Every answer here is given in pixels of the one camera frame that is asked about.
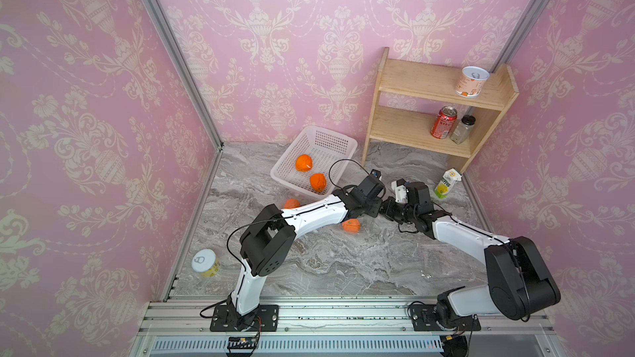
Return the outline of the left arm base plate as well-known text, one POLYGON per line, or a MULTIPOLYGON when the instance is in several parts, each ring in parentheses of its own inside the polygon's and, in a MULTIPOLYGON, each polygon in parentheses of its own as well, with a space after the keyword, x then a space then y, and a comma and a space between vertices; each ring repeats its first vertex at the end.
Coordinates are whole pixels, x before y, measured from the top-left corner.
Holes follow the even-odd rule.
POLYGON ((279 305, 259 305, 246 315, 239 315, 233 305, 215 307, 210 332, 276 332, 279 305))

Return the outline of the clear clamshell container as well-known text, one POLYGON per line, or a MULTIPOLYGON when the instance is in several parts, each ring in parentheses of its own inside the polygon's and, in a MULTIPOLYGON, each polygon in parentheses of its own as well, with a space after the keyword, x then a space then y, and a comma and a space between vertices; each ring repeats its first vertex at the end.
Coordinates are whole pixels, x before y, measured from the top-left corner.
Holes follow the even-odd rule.
POLYGON ((417 250, 406 256, 400 271, 400 278, 408 286, 431 286, 446 281, 453 275, 452 268, 446 262, 445 248, 417 250))
POLYGON ((376 218, 361 215, 358 218, 346 219, 338 226, 349 235, 370 237, 372 235, 380 235, 383 231, 393 226, 393 223, 381 215, 376 218))

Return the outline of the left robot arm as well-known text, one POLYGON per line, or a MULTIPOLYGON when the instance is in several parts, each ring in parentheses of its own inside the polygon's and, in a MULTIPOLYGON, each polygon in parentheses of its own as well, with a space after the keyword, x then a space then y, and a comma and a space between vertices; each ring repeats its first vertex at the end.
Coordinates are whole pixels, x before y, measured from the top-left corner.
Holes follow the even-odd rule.
POLYGON ((265 207, 240 237, 241 272, 228 298, 232 312, 243 319, 259 307, 267 276, 281 267, 301 236, 361 216, 377 217, 385 192, 380 177, 380 171, 374 170, 359 185, 338 188, 299 208, 265 207))

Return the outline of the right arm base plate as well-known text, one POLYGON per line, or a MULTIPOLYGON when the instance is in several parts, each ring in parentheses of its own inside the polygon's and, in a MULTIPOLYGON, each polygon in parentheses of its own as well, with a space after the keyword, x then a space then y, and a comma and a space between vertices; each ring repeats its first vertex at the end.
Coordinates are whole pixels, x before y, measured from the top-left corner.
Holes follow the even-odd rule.
POLYGON ((459 317, 445 304, 412 302, 406 309, 415 332, 478 332, 481 324, 476 316, 459 317))

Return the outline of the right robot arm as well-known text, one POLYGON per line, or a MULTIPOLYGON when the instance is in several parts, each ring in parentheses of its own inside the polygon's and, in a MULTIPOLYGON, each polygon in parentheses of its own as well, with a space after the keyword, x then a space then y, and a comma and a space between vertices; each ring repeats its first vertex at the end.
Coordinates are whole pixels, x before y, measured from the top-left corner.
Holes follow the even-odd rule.
POLYGON ((486 268, 487 284, 438 295, 434 312, 442 327, 453 328, 464 317, 482 314, 500 313, 510 320, 524 321, 562 300, 531 239, 496 235, 457 220, 433 203, 425 183, 399 179, 391 188, 395 195, 382 204, 382 215, 400 225, 414 225, 416 233, 454 246, 486 268))

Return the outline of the peeled orange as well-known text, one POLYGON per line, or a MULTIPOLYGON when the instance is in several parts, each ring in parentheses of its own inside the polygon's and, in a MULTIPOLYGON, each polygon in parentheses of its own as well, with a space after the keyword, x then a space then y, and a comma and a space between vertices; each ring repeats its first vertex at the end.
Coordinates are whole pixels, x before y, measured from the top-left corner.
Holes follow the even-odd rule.
POLYGON ((313 166, 313 159, 309 155, 300 155, 295 161, 295 169, 301 173, 309 172, 313 166))
POLYGON ((327 188, 327 180, 324 174, 315 173, 310 176, 309 183, 312 190, 316 193, 322 193, 327 188))

